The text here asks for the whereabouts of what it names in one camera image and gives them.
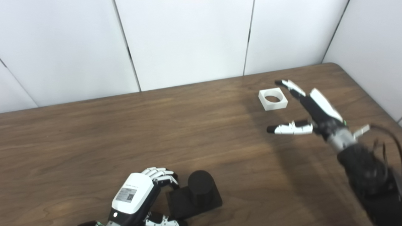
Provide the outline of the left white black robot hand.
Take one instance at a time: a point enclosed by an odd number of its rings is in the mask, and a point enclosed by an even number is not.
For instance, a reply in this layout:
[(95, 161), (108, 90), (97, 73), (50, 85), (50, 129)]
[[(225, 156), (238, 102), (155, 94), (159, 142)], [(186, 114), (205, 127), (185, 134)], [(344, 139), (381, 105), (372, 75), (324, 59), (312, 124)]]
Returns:
[(166, 168), (131, 173), (114, 197), (107, 226), (187, 226), (183, 220), (151, 211), (161, 188), (179, 189), (178, 176)]

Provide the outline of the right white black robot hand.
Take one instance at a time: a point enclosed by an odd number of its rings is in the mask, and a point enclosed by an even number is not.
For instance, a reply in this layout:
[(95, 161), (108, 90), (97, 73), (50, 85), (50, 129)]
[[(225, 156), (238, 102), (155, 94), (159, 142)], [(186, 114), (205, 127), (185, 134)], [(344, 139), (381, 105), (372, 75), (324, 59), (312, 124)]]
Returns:
[(316, 88), (306, 94), (291, 80), (276, 80), (275, 84), (285, 87), (310, 114), (310, 120), (292, 121), (267, 127), (267, 133), (283, 135), (318, 134), (326, 141), (339, 130), (346, 129), (345, 121), (328, 99)]

